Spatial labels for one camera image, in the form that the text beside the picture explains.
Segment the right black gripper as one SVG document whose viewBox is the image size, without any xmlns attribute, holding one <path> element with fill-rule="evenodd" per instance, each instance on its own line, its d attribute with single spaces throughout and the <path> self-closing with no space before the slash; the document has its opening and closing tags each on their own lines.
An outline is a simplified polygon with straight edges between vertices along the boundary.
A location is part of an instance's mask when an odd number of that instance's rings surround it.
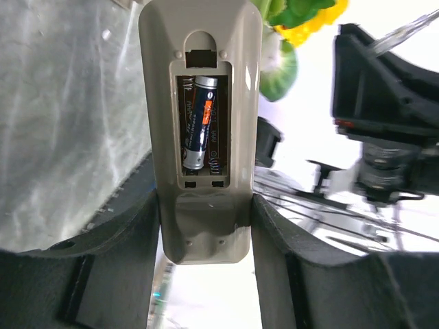
<svg viewBox="0 0 439 329">
<path fill-rule="evenodd" d="M 360 26 L 335 37 L 332 116 L 337 133 L 361 142 L 438 143 L 438 73 L 387 52 L 374 57 Z"/>
</svg>

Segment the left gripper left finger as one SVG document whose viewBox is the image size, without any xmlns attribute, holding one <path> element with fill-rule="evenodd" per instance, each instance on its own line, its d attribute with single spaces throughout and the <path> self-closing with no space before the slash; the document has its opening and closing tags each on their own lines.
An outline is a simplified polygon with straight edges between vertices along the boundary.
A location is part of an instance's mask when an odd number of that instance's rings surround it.
<svg viewBox="0 0 439 329">
<path fill-rule="evenodd" d="M 2 328 L 145 328 L 158 244 L 156 193 L 49 249 L 1 252 Z"/>
</svg>

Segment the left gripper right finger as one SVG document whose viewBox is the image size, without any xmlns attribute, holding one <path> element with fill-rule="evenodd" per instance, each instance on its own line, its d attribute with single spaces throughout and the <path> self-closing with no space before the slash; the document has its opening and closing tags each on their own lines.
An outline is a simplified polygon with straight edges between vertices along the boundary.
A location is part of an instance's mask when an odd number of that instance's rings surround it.
<svg viewBox="0 0 439 329">
<path fill-rule="evenodd" d="M 437 328 L 438 255 L 356 256 L 252 200 L 254 266 L 264 328 Z"/>
</svg>

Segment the AAA battery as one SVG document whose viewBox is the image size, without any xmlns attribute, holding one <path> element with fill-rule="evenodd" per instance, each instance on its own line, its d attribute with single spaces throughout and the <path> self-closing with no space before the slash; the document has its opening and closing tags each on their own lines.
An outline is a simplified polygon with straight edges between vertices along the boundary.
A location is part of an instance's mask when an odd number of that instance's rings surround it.
<svg viewBox="0 0 439 329">
<path fill-rule="evenodd" d="M 195 76 L 190 118 L 186 126 L 185 146 L 182 155 L 182 166 L 186 169 L 198 171 L 204 166 L 216 95 L 216 78 L 203 75 Z"/>
</svg>

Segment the beige remote control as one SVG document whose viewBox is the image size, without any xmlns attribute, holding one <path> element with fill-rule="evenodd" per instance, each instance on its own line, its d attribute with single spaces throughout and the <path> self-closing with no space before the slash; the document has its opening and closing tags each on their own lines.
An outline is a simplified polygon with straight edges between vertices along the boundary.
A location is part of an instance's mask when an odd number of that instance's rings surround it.
<svg viewBox="0 0 439 329">
<path fill-rule="evenodd" d="M 177 264 L 237 263 L 250 246 L 263 21 L 249 1 L 151 1 L 139 17 L 163 249 Z M 185 175 L 177 79 L 226 77 L 227 164 Z"/>
</svg>

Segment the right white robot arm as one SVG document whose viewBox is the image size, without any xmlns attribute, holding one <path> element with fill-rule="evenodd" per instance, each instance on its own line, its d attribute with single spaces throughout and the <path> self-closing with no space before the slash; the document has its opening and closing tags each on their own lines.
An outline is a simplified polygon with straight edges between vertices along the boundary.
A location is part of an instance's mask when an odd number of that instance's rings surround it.
<svg viewBox="0 0 439 329">
<path fill-rule="evenodd" d="M 438 74 L 386 52 L 360 26 L 334 40 L 332 116 L 362 143 L 350 169 L 320 163 L 313 193 L 349 191 L 379 207 L 438 194 Z"/>
</svg>

